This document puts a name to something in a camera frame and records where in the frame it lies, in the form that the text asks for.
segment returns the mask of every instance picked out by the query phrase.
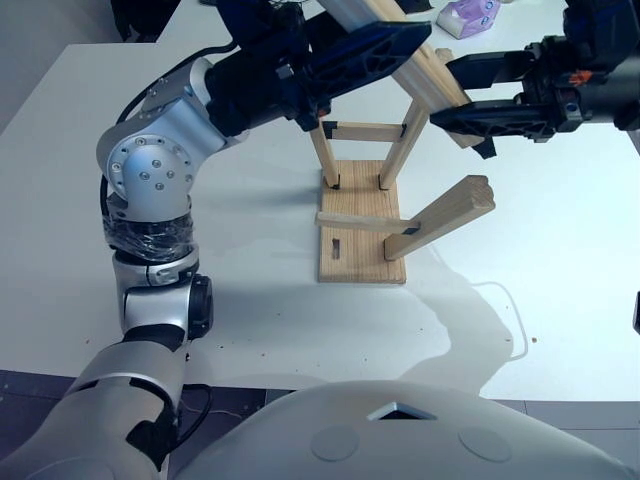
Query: wooden stick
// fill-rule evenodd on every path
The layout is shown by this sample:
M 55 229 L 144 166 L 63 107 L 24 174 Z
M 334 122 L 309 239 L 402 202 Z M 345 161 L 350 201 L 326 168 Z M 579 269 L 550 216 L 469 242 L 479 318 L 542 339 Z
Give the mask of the wooden stick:
M 340 174 L 338 173 L 338 164 L 333 156 L 333 150 L 329 141 L 324 136 L 324 130 L 322 128 L 322 122 L 320 126 L 310 132 L 311 141 L 318 154 L 320 165 L 322 165 L 322 171 L 324 179 L 332 188 L 338 188 L 340 186 Z
M 420 229 L 420 223 L 412 220 L 343 215 L 332 212 L 318 212 L 316 214 L 316 225 L 319 227 L 366 230 L 368 232 L 396 233 L 399 235 L 411 235 Z
M 349 32 L 378 20 L 407 21 L 400 6 L 391 0 L 318 1 Z M 469 97 L 449 69 L 426 43 L 396 70 L 393 78 L 428 112 L 438 112 L 469 102 Z M 470 135 L 451 137 L 461 147 L 474 146 L 483 141 L 480 137 Z
M 330 140 L 363 140 L 367 142 L 398 142 L 403 125 L 389 123 L 322 122 L 324 134 Z
M 387 260 L 397 260 L 496 207 L 485 176 L 469 175 L 426 207 L 412 221 L 420 222 L 413 235 L 391 235 L 384 241 Z
M 387 159 L 384 161 L 384 165 L 380 170 L 380 188 L 382 190 L 389 190 L 393 182 L 396 181 L 398 173 L 400 173 L 404 163 L 407 161 L 411 149 L 413 149 L 418 141 L 418 137 L 422 133 L 428 120 L 429 114 L 422 108 L 422 105 L 416 100 L 411 102 L 409 111 L 403 121 L 407 126 L 407 130 L 404 132 L 402 140 L 391 146 Z

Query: white wall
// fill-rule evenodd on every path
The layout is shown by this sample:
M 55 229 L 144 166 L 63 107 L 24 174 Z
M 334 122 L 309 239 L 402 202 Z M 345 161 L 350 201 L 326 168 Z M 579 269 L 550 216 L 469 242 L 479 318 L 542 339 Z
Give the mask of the white wall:
M 109 0 L 0 0 L 0 133 L 67 45 L 120 41 Z

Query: wooden base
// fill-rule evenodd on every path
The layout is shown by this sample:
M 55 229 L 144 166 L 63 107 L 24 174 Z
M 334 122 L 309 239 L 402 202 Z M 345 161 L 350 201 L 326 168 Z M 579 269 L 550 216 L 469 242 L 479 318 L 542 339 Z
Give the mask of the wooden base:
M 345 215 L 400 218 L 395 183 L 380 190 L 378 160 L 338 161 L 340 190 L 322 182 L 322 211 Z M 407 281 L 404 259 L 384 258 L 388 233 L 321 227 L 320 282 L 393 283 Z

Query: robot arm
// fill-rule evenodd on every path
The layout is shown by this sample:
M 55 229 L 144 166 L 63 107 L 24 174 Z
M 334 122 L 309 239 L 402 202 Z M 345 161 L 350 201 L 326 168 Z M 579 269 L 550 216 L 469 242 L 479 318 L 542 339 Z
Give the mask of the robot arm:
M 98 353 L 0 463 L 1 478 L 157 478 L 181 441 L 186 345 L 213 322 L 191 220 L 198 169 L 274 119 L 317 128 L 333 98 L 391 74 L 430 33 L 426 23 L 379 22 L 348 34 L 328 14 L 305 22 L 297 3 L 217 3 L 242 49 L 158 79 L 140 110 L 98 143 L 124 338 Z

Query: table surface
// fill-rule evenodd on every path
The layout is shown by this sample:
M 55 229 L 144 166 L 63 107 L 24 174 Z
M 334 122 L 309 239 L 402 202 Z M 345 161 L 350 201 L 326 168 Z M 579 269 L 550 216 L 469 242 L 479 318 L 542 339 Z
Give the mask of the table surface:
M 434 27 L 430 43 L 457 56 L 521 48 L 561 33 L 561 4 L 519 0 L 481 36 L 457 41 Z M 151 78 L 227 40 L 214 8 L 183 0 L 156 45 L 71 46 L 0 137 L 0 368 L 74 376 L 119 340 L 96 141 Z M 335 101 L 330 118 L 399 122 L 409 102 L 386 79 Z M 490 398 L 638 400 L 632 143 L 612 126 L 588 125 L 547 144 L 496 145 L 499 156 L 482 161 L 425 129 L 398 179 L 403 216 L 469 174 L 489 177 L 497 209 L 409 255 L 403 287 L 316 282 L 320 171 L 294 123 L 260 127 L 216 155 L 192 192 L 215 325 L 193 343 L 187 380 L 297 389 L 403 379 Z M 388 145 L 334 150 L 382 159 Z

